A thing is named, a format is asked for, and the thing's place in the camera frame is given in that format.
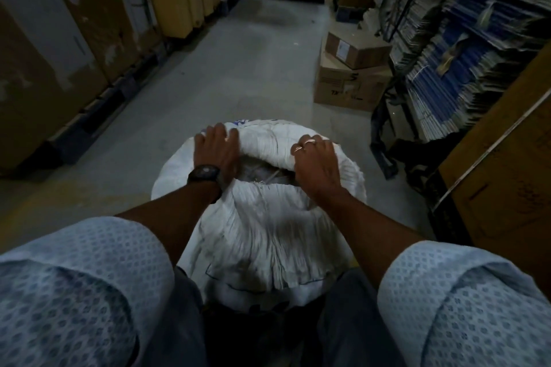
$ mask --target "white sack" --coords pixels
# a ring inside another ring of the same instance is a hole
[[[291,146],[315,131],[280,120],[239,121],[241,154],[294,169]],[[184,186],[193,169],[193,138],[163,166],[151,199]],[[335,145],[341,184],[366,201],[358,166]],[[305,305],[332,286],[352,253],[327,214],[290,184],[234,180],[197,223],[178,266],[197,283],[205,301],[241,311]]]

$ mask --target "concrete floor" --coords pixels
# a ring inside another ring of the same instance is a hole
[[[403,174],[386,181],[371,155],[370,114],[313,103],[328,20],[324,5],[241,0],[173,54],[76,165],[0,181],[0,251],[146,202],[186,139],[239,119],[285,119],[330,137],[364,172],[370,206],[427,231],[423,199]]]

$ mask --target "packing tape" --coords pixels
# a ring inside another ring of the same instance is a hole
[[[450,196],[451,192],[453,190],[455,190],[455,188],[459,185],[459,183],[461,183],[463,180],[465,180],[465,177],[467,177],[481,162],[482,160],[484,160],[503,140],[505,140],[507,138],[507,136],[509,136],[509,134],[511,134],[511,132],[513,132],[515,130],[515,128],[517,126],[519,126],[523,120],[525,120],[527,117],[530,116],[530,114],[532,114],[532,112],[534,112],[548,97],[549,95],[551,94],[551,87],[547,90],[547,92],[545,92],[543,94],[543,96],[541,96],[541,98],[538,99],[537,102],[535,102],[531,107],[530,109],[528,109],[526,112],[524,112],[522,114],[522,116],[520,118],[518,118],[516,120],[516,122],[508,129],[504,132],[503,135],[501,135],[497,141],[495,141],[486,151],[484,154],[482,154],[480,157],[478,157],[478,159],[474,162],[474,164],[472,166],[470,166],[467,171],[465,171],[461,177],[459,177],[455,183],[452,184],[452,186],[447,190],[446,193],[444,193],[444,196],[442,196],[440,198],[440,200],[438,200],[438,202],[436,203],[436,205],[432,208],[432,212],[434,213],[437,209],[438,209],[438,206],[440,206],[440,204],[442,202],[444,202],[444,200],[446,199],[446,197]]]

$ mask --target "watch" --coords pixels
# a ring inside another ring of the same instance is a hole
[[[211,204],[215,204],[218,199],[222,197],[224,190],[228,187],[226,183],[224,183],[220,169],[215,165],[210,164],[198,165],[196,168],[191,170],[191,173],[187,177],[187,183],[189,184],[197,181],[213,181],[220,188],[220,194]]]

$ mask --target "box label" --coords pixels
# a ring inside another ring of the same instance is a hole
[[[339,41],[339,47],[337,48],[337,58],[342,61],[346,61],[348,57],[348,50],[350,49],[350,44],[344,42],[343,40]]]

